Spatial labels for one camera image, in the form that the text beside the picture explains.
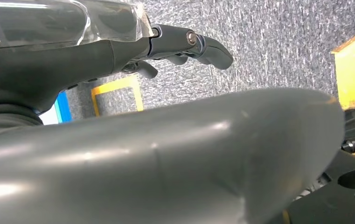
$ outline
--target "transparent plastic cover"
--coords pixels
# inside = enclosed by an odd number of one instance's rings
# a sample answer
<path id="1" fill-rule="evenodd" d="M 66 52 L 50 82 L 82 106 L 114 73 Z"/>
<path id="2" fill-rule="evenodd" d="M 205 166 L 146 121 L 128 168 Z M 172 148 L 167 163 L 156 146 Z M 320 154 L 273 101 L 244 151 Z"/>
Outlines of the transparent plastic cover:
<path id="1" fill-rule="evenodd" d="M 143 4 L 112 0 L 0 0 L 0 48 L 70 47 L 153 36 Z"/>

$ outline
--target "gray curved panel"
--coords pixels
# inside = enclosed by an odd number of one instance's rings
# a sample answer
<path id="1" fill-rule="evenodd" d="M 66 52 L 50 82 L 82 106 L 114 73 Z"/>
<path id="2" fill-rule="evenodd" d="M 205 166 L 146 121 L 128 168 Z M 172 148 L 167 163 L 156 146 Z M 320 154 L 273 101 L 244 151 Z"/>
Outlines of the gray curved panel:
<path id="1" fill-rule="evenodd" d="M 335 98 L 234 93 L 0 134 L 0 224 L 260 224 L 333 159 Z"/>

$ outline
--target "screw head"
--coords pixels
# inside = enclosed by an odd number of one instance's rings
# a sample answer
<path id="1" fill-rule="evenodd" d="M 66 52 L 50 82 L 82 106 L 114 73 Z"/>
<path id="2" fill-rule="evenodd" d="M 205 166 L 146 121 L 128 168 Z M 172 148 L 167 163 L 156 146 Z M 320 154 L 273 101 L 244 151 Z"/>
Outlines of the screw head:
<path id="1" fill-rule="evenodd" d="M 191 30 L 187 32 L 187 41 L 190 45 L 196 44 L 196 34 Z"/>

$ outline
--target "yellow floor marking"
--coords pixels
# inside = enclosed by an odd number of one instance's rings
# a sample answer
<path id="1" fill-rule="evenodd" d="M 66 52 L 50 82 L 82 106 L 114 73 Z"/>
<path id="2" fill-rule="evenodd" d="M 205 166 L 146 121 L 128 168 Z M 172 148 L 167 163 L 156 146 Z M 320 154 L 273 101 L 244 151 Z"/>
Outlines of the yellow floor marking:
<path id="1" fill-rule="evenodd" d="M 332 53 L 335 56 L 339 102 L 343 109 L 355 108 L 355 37 Z"/>
<path id="2" fill-rule="evenodd" d="M 140 93 L 140 84 L 138 81 L 138 77 L 137 77 L 137 75 L 132 75 L 132 76 L 118 79 L 118 80 L 115 80 L 112 82 L 108 82 L 106 84 L 103 84 L 101 86 L 98 86 L 98 87 L 92 89 L 91 96 L 92 96 L 93 108 L 95 110 L 95 115 L 97 117 L 100 116 L 99 108 L 97 106 L 96 97 L 95 97 L 96 95 L 106 93 L 106 92 L 111 92 L 114 90 L 123 89 L 123 88 L 128 88 L 128 87 L 131 87 L 133 89 L 133 94 L 134 94 L 135 103 L 136 103 L 136 110 L 137 111 L 144 110 L 143 100 L 142 100 L 141 93 Z"/>

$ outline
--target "blue tape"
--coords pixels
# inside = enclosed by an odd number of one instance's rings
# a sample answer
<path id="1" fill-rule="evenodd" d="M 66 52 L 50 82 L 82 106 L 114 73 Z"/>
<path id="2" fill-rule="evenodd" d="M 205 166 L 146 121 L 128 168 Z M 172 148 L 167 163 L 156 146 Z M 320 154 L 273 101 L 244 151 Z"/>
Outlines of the blue tape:
<path id="1" fill-rule="evenodd" d="M 56 115 L 59 123 L 71 121 L 69 103 L 65 92 L 61 92 L 55 102 Z"/>

